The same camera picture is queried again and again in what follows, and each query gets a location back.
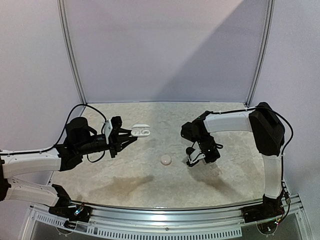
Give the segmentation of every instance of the white arm segment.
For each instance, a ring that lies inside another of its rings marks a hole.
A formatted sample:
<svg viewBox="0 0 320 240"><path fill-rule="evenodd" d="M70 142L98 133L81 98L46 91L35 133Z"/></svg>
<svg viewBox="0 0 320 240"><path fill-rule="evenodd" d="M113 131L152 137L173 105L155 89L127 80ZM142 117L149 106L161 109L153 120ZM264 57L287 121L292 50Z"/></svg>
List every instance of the white arm segment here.
<svg viewBox="0 0 320 240"><path fill-rule="evenodd" d="M14 151L3 150L2 154L16 153ZM53 148L42 153L17 154L1 156L4 160L3 175L4 178L10 178L20 174L35 173L40 171L59 171L61 158L58 157L58 151Z"/></svg>
<svg viewBox="0 0 320 240"><path fill-rule="evenodd" d="M262 155L264 163L264 195L270 199L276 199L282 192L282 163L281 155Z"/></svg>
<svg viewBox="0 0 320 240"><path fill-rule="evenodd" d="M17 178L8 178L8 183L11 184L11 187L6 193L5 200L21 200L53 207L59 199L57 191L52 186L40 185Z"/></svg>
<svg viewBox="0 0 320 240"><path fill-rule="evenodd" d="M204 122L208 133L224 131L248 131L252 132L249 113L252 111L232 112L226 114L209 114Z"/></svg>

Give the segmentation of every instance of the metal corner post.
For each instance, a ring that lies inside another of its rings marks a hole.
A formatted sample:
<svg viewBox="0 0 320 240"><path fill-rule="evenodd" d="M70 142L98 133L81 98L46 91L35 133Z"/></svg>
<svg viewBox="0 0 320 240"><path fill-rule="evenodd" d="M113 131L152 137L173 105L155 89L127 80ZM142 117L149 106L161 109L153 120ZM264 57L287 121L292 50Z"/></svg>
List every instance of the metal corner post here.
<svg viewBox="0 0 320 240"><path fill-rule="evenodd" d="M74 51L72 48L72 43L71 43L71 39L70 39L70 35L69 35L65 1L64 0L57 0L57 4L58 4L59 17L60 17L60 22L61 22L61 29L62 29L62 34L63 34L63 38L64 38L65 48L66 48L66 52L67 52L67 55L69 58L74 83L75 83L76 89L78 91L81 103L86 104L87 100L86 100L85 92L84 92L84 89L83 89L83 86L82 86L82 83L80 80L80 76L79 76L79 72L78 72L78 68L77 68L77 64L76 64L76 59L75 59L75 55L74 55Z"/></svg>
<svg viewBox="0 0 320 240"><path fill-rule="evenodd" d="M258 79L260 76L260 72L263 66L266 50L267 50L267 44L268 44L268 38L270 34L270 29L271 29L271 22L272 22L272 16L274 12L274 5L275 5L275 0L268 0L268 5L267 5L267 12L265 16L265 22L264 22L264 30L262 34L262 41L261 41L261 47L260 47L260 52L259 52L259 57L258 61L256 64L256 68L254 71L254 76L252 80L252 84L248 93L248 96L246 98L245 104L247 106L250 106L252 103L252 100L254 98L254 94L256 91L256 87L258 84Z"/></svg>

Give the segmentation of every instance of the small round puck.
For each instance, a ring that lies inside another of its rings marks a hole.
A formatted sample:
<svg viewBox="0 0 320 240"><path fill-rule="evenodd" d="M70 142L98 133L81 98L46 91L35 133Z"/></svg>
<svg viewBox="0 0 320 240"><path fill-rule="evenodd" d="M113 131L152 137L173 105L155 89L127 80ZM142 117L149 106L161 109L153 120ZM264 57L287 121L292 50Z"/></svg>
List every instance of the small round puck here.
<svg viewBox="0 0 320 240"><path fill-rule="evenodd" d="M162 165L165 165L165 166L168 166L171 164L171 157L169 155L163 155L161 157L161 164Z"/></svg>

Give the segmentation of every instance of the beige marble surface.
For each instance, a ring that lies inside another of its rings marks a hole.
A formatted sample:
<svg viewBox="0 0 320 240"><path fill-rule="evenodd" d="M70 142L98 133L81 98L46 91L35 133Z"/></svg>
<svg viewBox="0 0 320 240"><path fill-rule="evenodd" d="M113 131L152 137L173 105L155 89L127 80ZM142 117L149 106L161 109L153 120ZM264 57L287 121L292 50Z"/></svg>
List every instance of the beige marble surface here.
<svg viewBox="0 0 320 240"><path fill-rule="evenodd" d="M62 185L73 200L123 207L206 207L261 198L264 165L252 133L218 132L215 141L224 146L221 158L194 167L186 165L185 149L191 142L180 137L181 126L205 110L244 108L242 103L104 103L93 104L107 118L121 116L125 129L135 123L151 126L151 135L132 143L115 158L109 152L97 163L83 163L65 172L55 172L52 183ZM102 117L86 108L83 117L97 130ZM172 163L163 166L162 155ZM90 156L93 161L99 157Z"/></svg>

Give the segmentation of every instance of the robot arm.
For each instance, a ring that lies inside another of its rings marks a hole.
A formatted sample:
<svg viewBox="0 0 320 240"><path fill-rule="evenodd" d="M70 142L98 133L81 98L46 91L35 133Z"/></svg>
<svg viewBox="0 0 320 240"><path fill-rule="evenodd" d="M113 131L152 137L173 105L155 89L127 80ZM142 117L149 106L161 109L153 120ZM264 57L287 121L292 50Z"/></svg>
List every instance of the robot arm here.
<svg viewBox="0 0 320 240"><path fill-rule="evenodd" d="M264 162L263 204L254 210L244 209L245 221L252 222L281 215L281 198L284 194L281 156L284 125L265 102L247 110L226 113L206 111L193 122L187 122L182 126L181 136L199 146L199 149L186 149L188 166L193 167L201 159L206 163L213 163L220 158L218 149L222 148L222 145L217 144L210 134L223 131L253 132L256 147Z"/></svg>
<svg viewBox="0 0 320 240"><path fill-rule="evenodd" d="M65 126L66 138L62 144L49 149L0 152L0 201L21 200L47 205L51 214L70 221L89 221L91 208L75 205L62 186L40 185L14 176L40 171L67 171L82 162L84 155L110 151L114 158L138 137L150 135L148 125L136 124L132 130L121 128L120 116L107 120L104 133L88 126L84 117L76 117Z"/></svg>

